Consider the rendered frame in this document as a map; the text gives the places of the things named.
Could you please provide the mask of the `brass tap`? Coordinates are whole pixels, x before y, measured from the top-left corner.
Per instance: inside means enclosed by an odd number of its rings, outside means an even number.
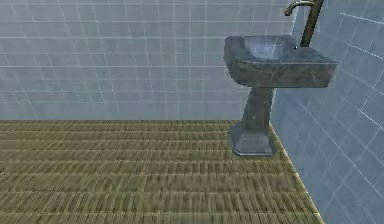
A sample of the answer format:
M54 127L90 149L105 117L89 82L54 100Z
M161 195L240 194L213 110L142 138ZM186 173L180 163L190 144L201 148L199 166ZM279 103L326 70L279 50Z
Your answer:
M300 41L301 47L309 47L316 23L322 8L324 0L297 0L291 3L285 10L284 15L290 16L293 10L298 6L308 6L310 8L308 19Z

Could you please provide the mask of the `grey stone pedestal sink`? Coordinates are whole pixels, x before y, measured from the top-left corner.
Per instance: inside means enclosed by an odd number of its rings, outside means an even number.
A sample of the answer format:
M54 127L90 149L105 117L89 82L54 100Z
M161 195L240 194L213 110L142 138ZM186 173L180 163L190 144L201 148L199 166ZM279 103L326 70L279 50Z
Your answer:
M276 88L326 88L337 62L290 35L228 36L224 62L231 79L250 89L242 118L228 131L238 156L271 156L270 115Z

